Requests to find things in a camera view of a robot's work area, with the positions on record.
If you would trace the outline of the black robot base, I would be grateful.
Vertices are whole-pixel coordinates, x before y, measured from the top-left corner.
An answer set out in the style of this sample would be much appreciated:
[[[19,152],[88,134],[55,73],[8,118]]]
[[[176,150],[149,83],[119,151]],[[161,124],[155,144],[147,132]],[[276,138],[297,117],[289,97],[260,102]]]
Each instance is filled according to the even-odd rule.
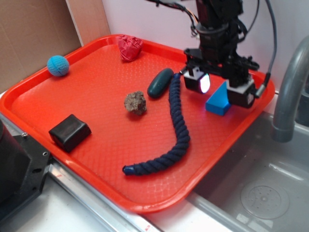
[[[0,123],[0,222],[37,198],[45,183],[50,152],[30,135],[11,135]]]

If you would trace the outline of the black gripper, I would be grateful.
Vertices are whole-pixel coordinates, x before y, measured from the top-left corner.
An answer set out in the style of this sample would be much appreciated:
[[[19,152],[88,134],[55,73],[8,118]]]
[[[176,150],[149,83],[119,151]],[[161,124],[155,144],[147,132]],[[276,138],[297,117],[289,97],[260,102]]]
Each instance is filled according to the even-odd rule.
[[[259,64],[252,57],[241,57],[237,46],[247,30],[243,24],[223,24],[218,28],[196,26],[200,45],[198,49],[185,49],[187,57],[183,74],[187,89],[197,93],[207,93],[211,87],[209,74],[227,79],[227,98],[231,105],[251,108],[254,103],[252,90],[254,80],[249,79],[249,70],[258,70]]]

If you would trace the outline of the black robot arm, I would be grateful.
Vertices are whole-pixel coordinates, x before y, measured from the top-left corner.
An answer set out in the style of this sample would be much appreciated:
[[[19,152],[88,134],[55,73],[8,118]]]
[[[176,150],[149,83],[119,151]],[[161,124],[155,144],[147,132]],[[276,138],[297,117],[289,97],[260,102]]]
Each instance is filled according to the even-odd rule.
[[[227,99],[232,105],[250,108],[254,103],[254,80],[249,70],[258,70],[259,65],[251,57],[237,54],[237,46],[247,29],[239,20],[243,13],[240,0],[198,0],[197,13],[173,0],[156,0],[156,5],[177,9],[189,15],[191,30],[199,36],[199,48],[187,48],[186,67],[183,70],[187,89],[206,93],[210,88],[210,75],[227,81]]]

